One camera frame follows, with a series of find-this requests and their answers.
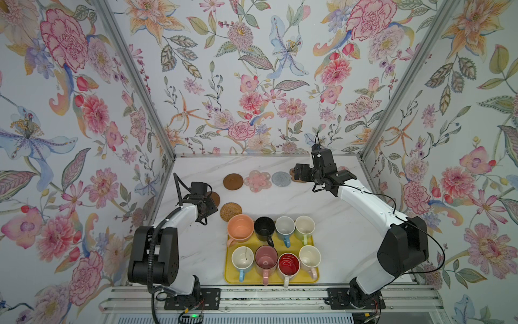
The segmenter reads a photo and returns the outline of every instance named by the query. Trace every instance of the gray coaster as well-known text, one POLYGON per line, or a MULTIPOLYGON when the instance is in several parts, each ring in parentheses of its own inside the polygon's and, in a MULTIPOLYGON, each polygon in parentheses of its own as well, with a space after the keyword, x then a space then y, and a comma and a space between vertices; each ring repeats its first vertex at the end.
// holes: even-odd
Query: gray coaster
POLYGON ((271 177, 271 182, 277 187, 287 187, 291 183, 291 175, 283 171, 275 172, 271 177))

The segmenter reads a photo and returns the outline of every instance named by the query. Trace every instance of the floral wallpaper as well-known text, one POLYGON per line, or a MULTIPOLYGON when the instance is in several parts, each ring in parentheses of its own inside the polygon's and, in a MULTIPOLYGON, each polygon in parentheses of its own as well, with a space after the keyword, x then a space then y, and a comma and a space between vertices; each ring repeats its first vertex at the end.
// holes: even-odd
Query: floral wallpaper
POLYGON ((0 0, 0 322, 97 322, 125 283, 170 165, 126 75, 89 0, 0 0))
POLYGON ((358 153, 438 0, 111 1, 180 154, 358 153))
POLYGON ((518 4, 465 0, 366 163, 379 190, 425 220, 417 275, 457 324, 518 321, 518 4))

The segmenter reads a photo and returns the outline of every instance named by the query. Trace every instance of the orange mug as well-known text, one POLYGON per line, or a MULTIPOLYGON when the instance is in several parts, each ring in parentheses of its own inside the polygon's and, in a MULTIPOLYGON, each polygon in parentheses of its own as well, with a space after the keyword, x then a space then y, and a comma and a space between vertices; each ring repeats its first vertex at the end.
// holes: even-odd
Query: orange mug
POLYGON ((248 215, 236 215, 228 221, 227 232, 230 236, 227 247, 234 242, 246 242, 254 233, 254 221, 248 215))

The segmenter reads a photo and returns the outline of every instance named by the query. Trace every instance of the yellow tray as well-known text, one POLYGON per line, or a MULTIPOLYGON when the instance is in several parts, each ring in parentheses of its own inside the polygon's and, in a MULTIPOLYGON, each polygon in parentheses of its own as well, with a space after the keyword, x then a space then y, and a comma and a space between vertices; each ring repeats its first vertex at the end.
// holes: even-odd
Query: yellow tray
MULTIPOLYGON (((300 240, 298 240, 294 235, 290 237, 291 247, 287 248, 284 245, 284 241, 279 240, 277 237, 277 234, 274 234, 272 237, 274 241, 274 247, 275 250, 277 250, 277 253, 279 254, 279 257, 286 252, 293 253, 298 257, 298 252, 300 251, 300 248, 303 247, 303 244, 300 240)), ((252 234, 252 237, 244 242, 244 243, 234 243, 231 247, 227 248, 227 255, 226 255, 226 262, 225 262, 225 280, 229 284, 232 285, 262 285, 263 284, 263 277, 259 273, 257 273, 257 269, 254 268, 244 276, 244 281, 242 283, 239 282, 239 271, 234 267, 232 264, 232 253, 235 249, 237 249, 240 246, 248 246, 253 252, 255 256, 255 251, 263 245, 266 245, 266 242, 259 241, 257 236, 255 236, 255 233, 252 234)), ((308 245, 313 245, 313 236, 308 238, 308 245)), ((308 272, 300 269, 297 276, 290 280, 290 285, 307 285, 307 284, 314 284, 316 283, 320 278, 319 269, 316 269, 316 280, 313 280, 308 272)), ((274 274, 272 274, 268 280, 268 285, 282 285, 284 281, 279 278, 279 275, 277 274, 277 270, 274 274)))

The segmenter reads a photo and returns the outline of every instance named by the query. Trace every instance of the white marble surface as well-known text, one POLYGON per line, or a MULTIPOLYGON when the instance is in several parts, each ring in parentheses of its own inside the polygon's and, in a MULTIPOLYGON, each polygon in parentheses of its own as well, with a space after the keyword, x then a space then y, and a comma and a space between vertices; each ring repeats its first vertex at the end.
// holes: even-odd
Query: white marble surface
MULTIPOLYGON (((335 157, 337 166, 346 166, 368 187, 356 157, 335 157)), ((316 223, 313 234, 314 245, 322 254, 319 266, 319 284, 348 283, 351 271, 367 255, 376 252, 382 237, 374 227, 348 203, 335 198, 329 192, 311 192, 312 183, 292 182, 287 187, 250 191, 243 185, 230 191, 223 186, 223 178, 229 173, 238 173, 243 178, 252 170, 268 172, 289 172, 295 163, 311 164, 309 156, 304 157, 211 157, 178 158, 173 172, 186 185, 192 181, 203 181, 220 195, 219 208, 228 202, 241 205, 243 213, 257 219, 268 216, 273 220, 281 216, 296 219, 308 215, 316 223)), ((178 197, 171 175, 157 217, 164 217, 176 207, 178 197)), ((226 253, 226 225, 219 211, 207 218, 208 225, 192 223, 179 237, 180 266, 199 277, 202 285, 226 285, 223 277, 226 253)), ((397 281, 411 281, 409 275, 397 281)))

